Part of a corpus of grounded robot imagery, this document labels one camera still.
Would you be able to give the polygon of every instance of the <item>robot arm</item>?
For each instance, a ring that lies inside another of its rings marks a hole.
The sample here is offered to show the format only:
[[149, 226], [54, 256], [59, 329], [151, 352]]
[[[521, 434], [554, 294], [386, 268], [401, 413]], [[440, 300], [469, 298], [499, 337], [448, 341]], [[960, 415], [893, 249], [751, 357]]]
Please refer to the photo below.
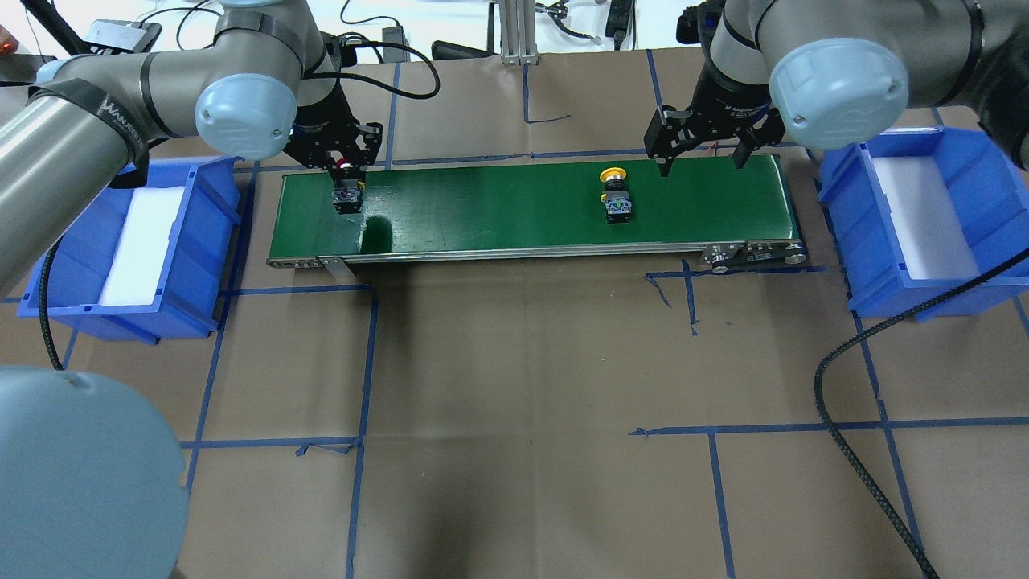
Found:
[[221, 4], [210, 48], [75, 57], [40, 70], [26, 109], [0, 129], [0, 293], [128, 162], [127, 186], [145, 181], [150, 139], [200, 135], [253, 159], [285, 148], [333, 170], [332, 151], [352, 171], [375, 161], [381, 124], [358, 122], [329, 78], [335, 64], [307, 2]]
[[946, 104], [973, 108], [1029, 162], [1029, 0], [709, 0], [698, 16], [706, 62], [694, 101], [659, 110], [644, 137], [663, 175], [706, 141], [739, 137], [742, 167], [785, 133], [840, 148], [908, 106]]

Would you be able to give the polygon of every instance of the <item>white foam insert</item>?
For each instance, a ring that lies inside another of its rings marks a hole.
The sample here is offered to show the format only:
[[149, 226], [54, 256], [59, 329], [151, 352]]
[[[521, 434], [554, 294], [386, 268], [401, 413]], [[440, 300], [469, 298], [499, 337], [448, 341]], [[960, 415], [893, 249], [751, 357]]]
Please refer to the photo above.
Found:
[[913, 279], [979, 275], [947, 184], [931, 156], [873, 157]]
[[184, 190], [183, 186], [141, 187], [133, 192], [114, 261], [97, 303], [102, 306], [153, 303], [168, 253], [168, 236]]

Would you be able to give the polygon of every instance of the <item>metal bracket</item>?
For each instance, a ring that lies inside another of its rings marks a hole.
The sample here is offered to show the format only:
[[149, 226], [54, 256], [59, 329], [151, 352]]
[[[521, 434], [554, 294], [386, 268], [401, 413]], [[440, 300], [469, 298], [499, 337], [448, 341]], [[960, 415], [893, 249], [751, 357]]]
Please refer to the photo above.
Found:
[[332, 277], [345, 279], [354, 278], [354, 272], [350, 270], [350, 265], [347, 264], [347, 261], [343, 260], [343, 257], [336, 255], [319, 255], [318, 260], [321, 262], [322, 266], [332, 274]]
[[729, 269], [749, 269], [783, 263], [796, 265], [808, 260], [808, 251], [801, 241], [736, 241], [713, 243], [704, 248], [701, 258], [711, 264], [716, 274]]
[[275, 268], [318, 268], [324, 266], [321, 261], [314, 257], [283, 257], [267, 259], [264, 263]]
[[536, 64], [536, 3], [534, 0], [500, 0], [500, 62]]

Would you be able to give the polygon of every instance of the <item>small electronic component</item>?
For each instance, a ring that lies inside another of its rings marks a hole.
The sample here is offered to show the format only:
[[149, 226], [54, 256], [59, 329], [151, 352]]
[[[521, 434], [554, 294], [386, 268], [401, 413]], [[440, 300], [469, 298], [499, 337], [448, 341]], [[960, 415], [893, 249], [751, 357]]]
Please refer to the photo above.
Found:
[[[403, 34], [402, 26], [389, 26], [383, 29], [383, 42], [407, 45], [407, 38]], [[383, 60], [386, 62], [411, 62], [411, 52], [394, 48], [392, 46], [383, 47]]]
[[626, 188], [626, 170], [620, 167], [605, 169], [600, 174], [604, 183], [604, 193], [600, 202], [609, 223], [624, 223], [633, 217], [633, 200]]
[[19, 42], [14, 35], [0, 26], [0, 55], [13, 55], [17, 50]]
[[330, 171], [332, 176], [332, 206], [341, 215], [360, 213], [364, 203], [364, 182], [358, 179], [359, 171], [349, 162], [341, 162]]

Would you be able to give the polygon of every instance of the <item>floor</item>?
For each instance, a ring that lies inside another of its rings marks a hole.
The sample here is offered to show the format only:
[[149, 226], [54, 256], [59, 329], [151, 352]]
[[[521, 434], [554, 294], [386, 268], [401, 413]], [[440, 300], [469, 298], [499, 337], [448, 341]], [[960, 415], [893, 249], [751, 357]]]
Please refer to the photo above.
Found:
[[[687, 104], [701, 63], [451, 62], [432, 101], [347, 91], [395, 129], [387, 169], [617, 159], [641, 155], [655, 103]], [[365, 72], [427, 79], [419, 64]], [[962, 109], [901, 119], [939, 121], [974, 126]], [[59, 326], [57, 340], [182, 441], [179, 566], [194, 579], [921, 577], [818, 424], [815, 366], [876, 321], [847, 311], [817, 166], [771, 152], [811, 260], [728, 276], [696, 255], [272, 269], [281, 177], [298, 169], [241, 164], [247, 219], [215, 334], [145, 347]], [[19, 295], [0, 306], [0, 363], [43, 366]], [[827, 376], [830, 411], [944, 577], [1029, 569], [1026, 307], [902, 324]]]

